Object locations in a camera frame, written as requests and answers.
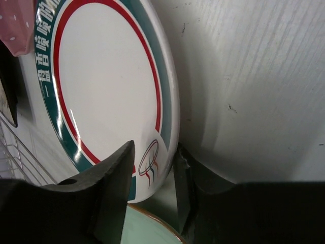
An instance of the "white plate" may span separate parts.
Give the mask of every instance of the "white plate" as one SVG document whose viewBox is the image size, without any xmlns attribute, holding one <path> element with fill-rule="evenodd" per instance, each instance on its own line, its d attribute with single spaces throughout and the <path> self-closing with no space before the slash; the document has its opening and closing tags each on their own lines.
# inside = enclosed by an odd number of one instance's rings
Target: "white plate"
<svg viewBox="0 0 325 244">
<path fill-rule="evenodd" d="M 129 202 L 164 182 L 179 133 L 174 64 L 143 0 L 41 0 L 35 58 L 45 106 L 81 172 L 128 140 L 136 155 Z"/>
</svg>

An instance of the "wire rack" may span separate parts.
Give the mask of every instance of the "wire rack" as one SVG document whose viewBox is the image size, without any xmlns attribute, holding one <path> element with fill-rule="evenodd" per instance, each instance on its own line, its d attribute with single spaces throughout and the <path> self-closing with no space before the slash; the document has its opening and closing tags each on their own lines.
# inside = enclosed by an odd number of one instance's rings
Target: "wire rack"
<svg viewBox="0 0 325 244">
<path fill-rule="evenodd" d="M 0 178 L 22 179 L 36 186 L 57 183 L 1 117 Z"/>
</svg>

